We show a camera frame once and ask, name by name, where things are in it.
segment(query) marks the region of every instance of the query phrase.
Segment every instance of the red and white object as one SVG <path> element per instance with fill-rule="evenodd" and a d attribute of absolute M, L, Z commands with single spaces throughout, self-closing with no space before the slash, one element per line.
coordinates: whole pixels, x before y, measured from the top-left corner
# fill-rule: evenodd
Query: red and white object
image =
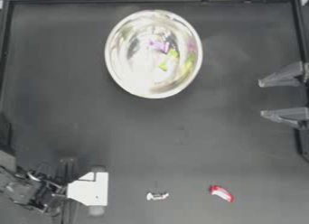
<path fill-rule="evenodd" d="M 235 202 L 235 195 L 223 187 L 212 185 L 211 194 L 217 195 L 220 198 L 228 202 Z"/>

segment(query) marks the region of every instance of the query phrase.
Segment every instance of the metal bracket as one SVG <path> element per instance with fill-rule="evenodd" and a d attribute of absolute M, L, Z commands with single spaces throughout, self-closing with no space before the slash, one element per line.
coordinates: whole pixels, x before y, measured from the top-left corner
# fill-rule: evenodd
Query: metal bracket
<path fill-rule="evenodd" d="M 308 107 L 295 107 L 281 110 L 261 111 L 261 116 L 273 122 L 285 124 L 300 130 L 309 129 L 309 109 Z"/>
<path fill-rule="evenodd" d="M 302 5 L 306 6 L 308 5 L 309 0 L 302 0 Z"/>
<path fill-rule="evenodd" d="M 261 88 L 276 87 L 276 86 L 292 86 L 299 87 L 308 81 L 308 63 L 302 61 L 295 62 L 276 72 L 259 80 Z"/>

